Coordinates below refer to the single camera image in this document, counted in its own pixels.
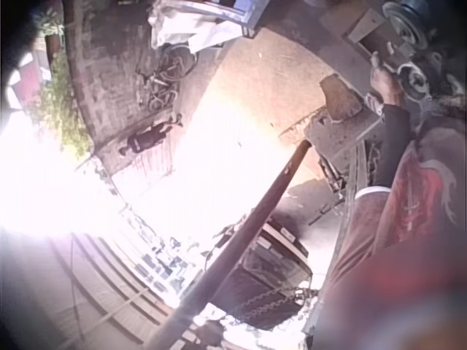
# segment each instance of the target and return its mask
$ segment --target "white cuff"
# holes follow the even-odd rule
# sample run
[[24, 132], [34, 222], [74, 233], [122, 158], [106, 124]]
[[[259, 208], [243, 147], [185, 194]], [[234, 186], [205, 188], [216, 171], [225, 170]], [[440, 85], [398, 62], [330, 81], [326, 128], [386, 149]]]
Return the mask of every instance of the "white cuff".
[[359, 199], [360, 197], [364, 195], [368, 195], [369, 193], [376, 193], [376, 192], [390, 193], [391, 189], [389, 187], [383, 187], [383, 186], [365, 187], [355, 194], [355, 199]]

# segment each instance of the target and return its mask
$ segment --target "metal wheel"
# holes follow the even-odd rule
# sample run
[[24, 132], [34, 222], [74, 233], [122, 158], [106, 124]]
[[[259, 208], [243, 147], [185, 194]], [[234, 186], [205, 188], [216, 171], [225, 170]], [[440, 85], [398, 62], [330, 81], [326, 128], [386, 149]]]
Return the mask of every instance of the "metal wheel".
[[176, 82], [194, 70], [198, 64], [198, 53], [191, 53], [186, 44], [176, 44], [164, 50], [161, 61], [161, 77]]

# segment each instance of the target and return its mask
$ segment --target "metal rod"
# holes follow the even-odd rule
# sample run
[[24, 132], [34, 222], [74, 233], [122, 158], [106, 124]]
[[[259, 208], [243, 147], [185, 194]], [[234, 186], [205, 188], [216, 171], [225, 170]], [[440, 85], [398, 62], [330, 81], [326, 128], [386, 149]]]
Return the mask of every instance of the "metal rod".
[[180, 303], [180, 306], [151, 337], [145, 346], [147, 350], [170, 349], [193, 323], [193, 317], [203, 311], [222, 283], [230, 276], [236, 264], [246, 252], [247, 247], [258, 236], [260, 229], [276, 208], [311, 146], [312, 144], [307, 140], [303, 140], [299, 144], [292, 158], [263, 196], [260, 203], [253, 209], [239, 232], [233, 235], [230, 243], [193, 286], [192, 290]]

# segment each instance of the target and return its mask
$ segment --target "bicycle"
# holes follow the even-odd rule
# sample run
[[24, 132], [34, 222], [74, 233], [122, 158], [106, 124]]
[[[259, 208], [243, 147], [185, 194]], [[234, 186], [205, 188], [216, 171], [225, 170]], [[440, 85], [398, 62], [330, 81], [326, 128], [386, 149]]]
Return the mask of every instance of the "bicycle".
[[142, 77], [143, 88], [148, 91], [146, 98], [138, 97], [138, 104], [145, 105], [151, 112], [173, 106], [179, 95], [180, 81], [194, 70], [197, 63], [198, 54], [192, 54], [189, 46], [175, 44], [163, 50], [157, 69], [150, 75], [136, 68], [135, 73]]

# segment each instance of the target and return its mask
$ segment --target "green foliage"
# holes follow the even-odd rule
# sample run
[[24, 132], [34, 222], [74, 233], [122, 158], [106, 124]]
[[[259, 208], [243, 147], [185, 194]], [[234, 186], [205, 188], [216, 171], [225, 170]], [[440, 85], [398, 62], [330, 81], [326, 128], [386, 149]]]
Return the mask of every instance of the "green foliage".
[[33, 15], [33, 19], [41, 35], [63, 34], [63, 21], [54, 9], [37, 12]]
[[74, 98], [64, 51], [55, 55], [51, 69], [52, 80], [39, 91], [31, 116], [40, 128], [54, 132], [64, 150], [80, 159], [90, 149], [90, 138]]

